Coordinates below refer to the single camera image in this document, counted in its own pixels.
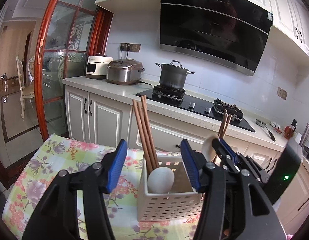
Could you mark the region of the white dining chair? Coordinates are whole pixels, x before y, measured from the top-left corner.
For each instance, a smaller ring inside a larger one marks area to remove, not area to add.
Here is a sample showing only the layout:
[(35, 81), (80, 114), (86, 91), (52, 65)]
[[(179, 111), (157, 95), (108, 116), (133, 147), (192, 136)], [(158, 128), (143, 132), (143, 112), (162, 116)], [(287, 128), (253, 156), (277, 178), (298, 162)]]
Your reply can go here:
[(18, 72), (18, 83), (21, 91), (20, 96), (21, 118), (24, 118), (25, 100), (35, 98), (34, 85), (26, 86), (24, 84), (23, 64), (18, 56), (16, 56), (16, 66)]

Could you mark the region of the white ceramic spoon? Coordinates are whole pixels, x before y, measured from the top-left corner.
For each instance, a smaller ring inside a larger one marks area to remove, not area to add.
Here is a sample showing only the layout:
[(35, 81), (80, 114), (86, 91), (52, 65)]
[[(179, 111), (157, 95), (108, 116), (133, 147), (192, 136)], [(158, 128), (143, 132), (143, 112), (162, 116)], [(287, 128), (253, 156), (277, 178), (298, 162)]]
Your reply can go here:
[(201, 148), (201, 153), (204, 155), (206, 161), (208, 162), (213, 161), (214, 157), (216, 156), (216, 151), (212, 146), (212, 141), (214, 139), (219, 139), (217, 134), (213, 134), (210, 137), (206, 138)]
[(159, 167), (148, 177), (150, 193), (168, 193), (174, 184), (174, 172), (168, 167)]

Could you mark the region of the wall light switch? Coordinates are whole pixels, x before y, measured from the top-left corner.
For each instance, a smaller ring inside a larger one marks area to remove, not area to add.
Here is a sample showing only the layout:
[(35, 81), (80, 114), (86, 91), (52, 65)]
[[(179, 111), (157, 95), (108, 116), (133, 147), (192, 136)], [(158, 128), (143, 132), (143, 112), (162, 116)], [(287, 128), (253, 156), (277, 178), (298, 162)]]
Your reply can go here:
[(283, 100), (286, 100), (287, 99), (287, 91), (285, 91), (284, 89), (278, 87), (278, 90), (277, 90), (277, 96), (279, 96), (280, 98), (282, 98)]

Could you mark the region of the dark stock pot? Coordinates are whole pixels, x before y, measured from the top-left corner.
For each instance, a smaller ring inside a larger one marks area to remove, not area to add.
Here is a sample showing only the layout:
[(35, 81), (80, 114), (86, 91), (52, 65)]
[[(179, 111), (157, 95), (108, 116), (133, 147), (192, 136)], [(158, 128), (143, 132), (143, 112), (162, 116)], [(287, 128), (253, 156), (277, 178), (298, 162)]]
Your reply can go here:
[(172, 60), (169, 64), (155, 64), (161, 68), (159, 84), (170, 89), (183, 89), (186, 77), (195, 74), (184, 68), (180, 61)]

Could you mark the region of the silver pressure cooker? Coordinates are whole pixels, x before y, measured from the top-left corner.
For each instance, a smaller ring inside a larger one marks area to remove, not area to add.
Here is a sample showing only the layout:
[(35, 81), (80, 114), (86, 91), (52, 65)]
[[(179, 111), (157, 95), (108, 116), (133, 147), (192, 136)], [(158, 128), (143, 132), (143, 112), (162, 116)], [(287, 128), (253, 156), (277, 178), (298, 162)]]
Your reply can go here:
[(107, 66), (107, 82), (117, 85), (133, 85), (141, 80), (143, 64), (134, 59), (113, 60)]

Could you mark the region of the white perforated utensil basket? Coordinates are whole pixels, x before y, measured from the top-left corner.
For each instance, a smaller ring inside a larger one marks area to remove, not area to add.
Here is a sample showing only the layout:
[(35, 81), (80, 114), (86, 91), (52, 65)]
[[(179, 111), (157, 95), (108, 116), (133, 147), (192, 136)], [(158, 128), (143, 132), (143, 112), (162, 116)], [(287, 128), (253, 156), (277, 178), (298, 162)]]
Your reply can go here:
[(139, 222), (163, 222), (187, 219), (201, 213), (204, 196), (191, 186), (180, 155), (158, 156), (159, 166), (174, 172), (174, 184), (168, 193), (150, 193), (148, 171), (143, 165), (137, 197), (137, 218)]

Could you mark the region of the black range hood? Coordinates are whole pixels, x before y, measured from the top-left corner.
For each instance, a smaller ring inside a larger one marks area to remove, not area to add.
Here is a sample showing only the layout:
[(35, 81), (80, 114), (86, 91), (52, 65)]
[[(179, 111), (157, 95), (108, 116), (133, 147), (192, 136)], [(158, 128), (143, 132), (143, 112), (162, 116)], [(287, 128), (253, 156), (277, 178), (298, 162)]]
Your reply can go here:
[(248, 0), (160, 0), (160, 48), (253, 76), (272, 17)]

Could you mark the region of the floral tablecloth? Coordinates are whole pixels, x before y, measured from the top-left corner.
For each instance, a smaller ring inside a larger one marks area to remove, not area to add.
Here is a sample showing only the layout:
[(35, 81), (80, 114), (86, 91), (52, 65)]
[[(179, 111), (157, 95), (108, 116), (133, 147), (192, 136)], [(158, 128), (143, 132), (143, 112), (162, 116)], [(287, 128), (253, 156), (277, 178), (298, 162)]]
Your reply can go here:
[[(44, 191), (59, 170), (81, 172), (114, 149), (51, 135), (18, 177), (4, 207), (2, 219), (21, 239)], [(116, 239), (193, 239), (199, 215), (180, 220), (139, 222), (137, 194), (143, 152), (129, 149), (117, 187), (104, 200)]]

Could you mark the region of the red jar on counter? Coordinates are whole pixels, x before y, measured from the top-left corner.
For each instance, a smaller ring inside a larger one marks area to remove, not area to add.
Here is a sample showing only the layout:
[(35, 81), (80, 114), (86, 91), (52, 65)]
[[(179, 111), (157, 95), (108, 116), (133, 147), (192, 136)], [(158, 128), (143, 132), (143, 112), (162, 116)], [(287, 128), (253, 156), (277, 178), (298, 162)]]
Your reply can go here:
[(287, 140), (289, 140), (289, 139), (291, 139), (291, 137), (293, 137), (293, 134), (296, 130), (296, 127), (297, 127), (297, 120), (296, 119), (293, 119), (292, 123), (285, 127), (284, 136)]

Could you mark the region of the white rice cooker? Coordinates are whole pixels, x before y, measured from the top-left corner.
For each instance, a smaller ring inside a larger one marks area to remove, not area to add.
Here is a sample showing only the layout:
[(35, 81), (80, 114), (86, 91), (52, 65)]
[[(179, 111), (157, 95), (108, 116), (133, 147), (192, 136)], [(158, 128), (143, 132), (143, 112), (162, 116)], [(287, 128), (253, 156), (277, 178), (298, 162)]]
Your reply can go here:
[(113, 61), (112, 57), (104, 55), (91, 55), (88, 57), (86, 66), (86, 77), (102, 80), (106, 78), (108, 64)]

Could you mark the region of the red framed glass door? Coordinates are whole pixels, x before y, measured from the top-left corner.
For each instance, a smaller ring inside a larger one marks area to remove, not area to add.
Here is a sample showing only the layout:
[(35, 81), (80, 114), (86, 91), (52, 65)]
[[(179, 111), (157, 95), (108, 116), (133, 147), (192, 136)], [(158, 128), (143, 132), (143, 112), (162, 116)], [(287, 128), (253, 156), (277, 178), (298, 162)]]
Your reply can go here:
[(89, 56), (104, 54), (113, 14), (95, 0), (49, 0), (35, 50), (34, 91), (42, 139), (68, 135), (62, 79), (84, 76)]

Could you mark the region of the brown wooden chopstick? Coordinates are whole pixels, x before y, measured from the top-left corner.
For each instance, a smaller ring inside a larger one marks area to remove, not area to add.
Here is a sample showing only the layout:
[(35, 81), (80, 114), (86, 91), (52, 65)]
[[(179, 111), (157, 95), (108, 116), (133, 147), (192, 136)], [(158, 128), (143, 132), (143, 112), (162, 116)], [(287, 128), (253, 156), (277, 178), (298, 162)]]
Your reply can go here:
[(228, 128), (228, 126), (229, 126), (229, 124), (231, 122), (231, 119), (232, 119), (232, 115), (228, 114), (227, 115), (227, 122), (225, 124), (224, 131), (223, 131), (223, 135), (222, 135), (222, 137), (220, 137), (220, 139), (223, 139), (223, 137), (225, 136), (227, 128)]
[(146, 122), (145, 122), (145, 119), (144, 119), (144, 112), (143, 112), (143, 109), (142, 109), (142, 103), (141, 102), (137, 102), (137, 108), (138, 108), (138, 112), (139, 112), (140, 120), (141, 120), (141, 124), (142, 124), (143, 135), (144, 135), (144, 139), (145, 139), (145, 143), (146, 143), (146, 149), (147, 149), (147, 152), (148, 152), (148, 156), (150, 158), (150, 163), (151, 163), (152, 169), (154, 170), (156, 168), (155, 158), (154, 158), (153, 153), (152, 153), (150, 138), (149, 138), (149, 135), (148, 135), (148, 130), (146, 128)]
[(144, 120), (146, 124), (146, 129), (148, 132), (148, 136), (150, 139), (150, 145), (151, 145), (151, 150), (152, 150), (152, 155), (154, 156), (154, 162), (156, 168), (159, 167), (158, 159), (157, 159), (157, 153), (155, 150), (155, 143), (152, 137), (152, 132), (151, 132), (151, 127), (150, 127), (150, 122), (149, 122), (149, 116), (148, 116), (148, 109), (147, 109), (147, 104), (146, 104), (146, 95), (141, 96), (141, 101), (142, 101), (142, 106), (143, 106), (143, 111), (144, 111)]
[(135, 116), (136, 116), (136, 123), (137, 123), (137, 126), (138, 126), (139, 135), (140, 135), (142, 146), (143, 146), (143, 152), (144, 152), (144, 158), (145, 158), (145, 161), (146, 161), (147, 171), (150, 174), (153, 171), (153, 168), (152, 168), (152, 164), (151, 164), (151, 160), (150, 160), (150, 156), (149, 156), (149, 152), (148, 152), (148, 147), (147, 147), (144, 132), (143, 132), (141, 116), (139, 114), (137, 101), (135, 99), (133, 99), (132, 103), (133, 103), (133, 109), (134, 109)]
[[(220, 125), (219, 130), (218, 130), (218, 134), (217, 134), (218, 139), (219, 139), (220, 137), (222, 137), (222, 135), (223, 135), (224, 127), (225, 127), (225, 124), (226, 124), (226, 122), (227, 122), (227, 115), (228, 115), (228, 114), (227, 114), (227, 110), (225, 109), (225, 110), (224, 110), (223, 119), (222, 119), (221, 125)], [(212, 162), (214, 163), (215, 160), (216, 160), (216, 152), (215, 152), (214, 149), (212, 149), (212, 153), (213, 153), (213, 155), (212, 155)]]

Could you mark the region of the small metal ladle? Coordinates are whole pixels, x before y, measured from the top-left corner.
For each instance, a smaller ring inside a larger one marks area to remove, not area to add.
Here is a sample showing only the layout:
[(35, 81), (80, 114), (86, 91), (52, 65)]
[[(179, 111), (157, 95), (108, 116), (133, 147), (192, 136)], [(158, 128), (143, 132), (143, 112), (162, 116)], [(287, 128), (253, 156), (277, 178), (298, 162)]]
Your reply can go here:
[(264, 128), (268, 132), (268, 135), (270, 136), (272, 141), (276, 141), (276, 138), (274, 137), (273, 133), (269, 130), (269, 128), (267, 127), (265, 122), (263, 122), (262, 120), (259, 120), (259, 119), (256, 119), (255, 122), (258, 126)]

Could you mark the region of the wall power socket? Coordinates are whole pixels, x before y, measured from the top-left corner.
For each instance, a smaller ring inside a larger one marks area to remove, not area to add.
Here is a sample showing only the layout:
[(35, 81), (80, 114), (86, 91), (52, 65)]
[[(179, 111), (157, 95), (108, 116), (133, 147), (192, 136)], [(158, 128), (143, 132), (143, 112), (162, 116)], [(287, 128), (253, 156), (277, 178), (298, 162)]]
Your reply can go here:
[(120, 51), (128, 51), (138, 53), (141, 49), (141, 44), (137, 43), (121, 43), (119, 47)]

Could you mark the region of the black gas stove top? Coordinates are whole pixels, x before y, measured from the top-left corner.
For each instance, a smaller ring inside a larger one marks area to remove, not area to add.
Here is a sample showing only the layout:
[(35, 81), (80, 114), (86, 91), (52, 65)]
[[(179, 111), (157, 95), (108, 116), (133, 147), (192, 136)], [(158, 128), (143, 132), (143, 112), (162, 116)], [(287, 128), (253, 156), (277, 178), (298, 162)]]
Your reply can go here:
[(236, 105), (230, 105), (220, 99), (215, 99), (213, 102), (210, 102), (187, 95), (184, 89), (172, 89), (162, 85), (156, 85), (152, 89), (137, 93), (136, 96), (146, 96), (149, 100), (161, 102), (218, 121), (221, 121), (224, 113), (227, 113), (231, 115), (231, 125), (246, 131), (255, 131), (243, 118), (241, 109), (237, 108)]

